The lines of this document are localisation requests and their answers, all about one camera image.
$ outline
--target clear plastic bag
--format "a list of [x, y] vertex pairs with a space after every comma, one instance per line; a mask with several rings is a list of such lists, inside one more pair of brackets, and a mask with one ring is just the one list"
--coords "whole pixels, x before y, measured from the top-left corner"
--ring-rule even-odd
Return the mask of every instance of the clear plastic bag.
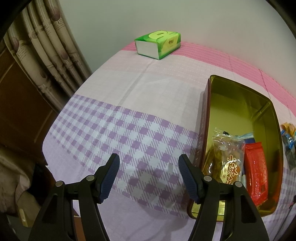
[[296, 167], [295, 141], [285, 130], [281, 131], [281, 137], [284, 142], [285, 155], [287, 157], [289, 169], [293, 170]]
[[245, 141], [215, 129], [213, 146], [209, 149], [203, 168], [205, 175], [210, 175], [218, 182], [233, 184], [240, 181], [244, 163]]

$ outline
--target blue gripper pad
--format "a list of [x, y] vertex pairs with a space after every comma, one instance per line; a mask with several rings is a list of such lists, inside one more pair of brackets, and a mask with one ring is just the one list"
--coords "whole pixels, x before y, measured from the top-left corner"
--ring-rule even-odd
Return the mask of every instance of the blue gripper pad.
[[[110, 159], [112, 158], [112, 155], [116, 155], [113, 159], [113, 161], [108, 163]], [[107, 172], [102, 180], [101, 183], [101, 193], [99, 195], [99, 200], [103, 202], [106, 198], [108, 198], [111, 188], [113, 186], [114, 180], [116, 178], [117, 172], [119, 170], [119, 156], [117, 154], [112, 154], [109, 161], [106, 163], [104, 168], [107, 168]]]
[[198, 197], [197, 194], [197, 183], [195, 182], [189, 168], [188, 165], [186, 164], [186, 161], [184, 158], [188, 157], [184, 157], [183, 155], [181, 155], [179, 157], [179, 161], [178, 161], [178, 165], [179, 165], [179, 170], [181, 173], [181, 176], [183, 178], [184, 184], [186, 186], [187, 192], [189, 194], [189, 197], [196, 203], [199, 203], [200, 198]]

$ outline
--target snack bag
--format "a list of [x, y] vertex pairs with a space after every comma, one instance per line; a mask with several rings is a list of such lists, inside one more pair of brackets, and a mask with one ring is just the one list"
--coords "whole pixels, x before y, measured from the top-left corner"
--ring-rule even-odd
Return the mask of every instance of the snack bag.
[[208, 152], [206, 153], [205, 156], [205, 164], [202, 168], [202, 173], [206, 176], [211, 176], [216, 180], [216, 174], [218, 170], [215, 169], [216, 167], [216, 161], [215, 161], [215, 153], [214, 153], [214, 148], [213, 146], [210, 147]]
[[215, 164], [213, 176], [218, 182], [240, 181], [244, 163], [245, 141], [215, 129], [213, 135]]
[[281, 126], [291, 137], [295, 135], [296, 128], [292, 123], [285, 122]]
[[268, 197], [268, 174], [261, 142], [246, 144], [245, 160], [247, 191], [256, 207]]
[[284, 143], [289, 169], [291, 171], [296, 167], [295, 141], [285, 130], [281, 131], [281, 137]]

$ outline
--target red snack package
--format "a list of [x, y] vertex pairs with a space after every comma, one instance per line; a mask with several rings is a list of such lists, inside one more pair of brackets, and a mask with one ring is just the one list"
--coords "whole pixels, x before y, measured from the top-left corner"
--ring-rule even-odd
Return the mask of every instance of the red snack package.
[[245, 145], [244, 165], [246, 170], [247, 191], [258, 207], [267, 200], [267, 166], [261, 142]]

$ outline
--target metal screw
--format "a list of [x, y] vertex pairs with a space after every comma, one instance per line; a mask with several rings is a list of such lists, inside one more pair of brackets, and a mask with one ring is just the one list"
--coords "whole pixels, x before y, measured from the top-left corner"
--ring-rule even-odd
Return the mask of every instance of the metal screw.
[[212, 178], [210, 176], [205, 176], [204, 180], [207, 181], [207, 182], [210, 182], [212, 180]]
[[86, 177], [86, 179], [88, 181], [92, 181], [94, 179], [94, 175], [89, 175], [89, 176]]
[[63, 185], [63, 181], [57, 181], [57, 182], [56, 182], [56, 186], [57, 186], [57, 187], [60, 187], [61, 185]]
[[239, 182], [239, 181], [235, 182], [235, 185], [236, 185], [238, 188], [241, 188], [241, 187], [242, 187], [242, 183]]

